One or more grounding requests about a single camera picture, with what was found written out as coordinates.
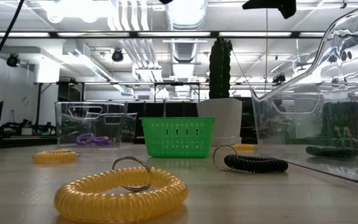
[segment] plastic basket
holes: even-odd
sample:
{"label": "plastic basket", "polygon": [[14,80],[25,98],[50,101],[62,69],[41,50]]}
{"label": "plastic basket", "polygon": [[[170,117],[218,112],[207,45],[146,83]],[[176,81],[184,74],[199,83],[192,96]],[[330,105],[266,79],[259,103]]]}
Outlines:
{"label": "plastic basket", "polygon": [[153,157],[206,157],[215,118],[141,118],[147,154]]}

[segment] yellow coiled keychain bracelet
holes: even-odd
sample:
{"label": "yellow coiled keychain bracelet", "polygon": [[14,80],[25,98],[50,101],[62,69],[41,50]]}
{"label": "yellow coiled keychain bracelet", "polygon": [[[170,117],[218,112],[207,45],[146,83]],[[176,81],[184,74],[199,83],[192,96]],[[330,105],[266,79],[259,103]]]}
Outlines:
{"label": "yellow coiled keychain bracelet", "polygon": [[[124,159],[140,162],[144,168],[114,170]],[[150,185],[157,190],[147,190]],[[124,187],[135,193],[102,194]],[[117,159],[112,170],[87,176],[63,185],[55,194],[55,208],[59,214],[77,222],[122,223],[148,220],[169,212],[182,204],[188,196],[186,184],[172,174],[150,168],[142,160],[125,156]]]}
{"label": "yellow coiled keychain bracelet", "polygon": [[56,149],[38,152],[32,156],[34,163],[58,163],[69,162],[81,155],[80,152],[70,151],[66,149]]}

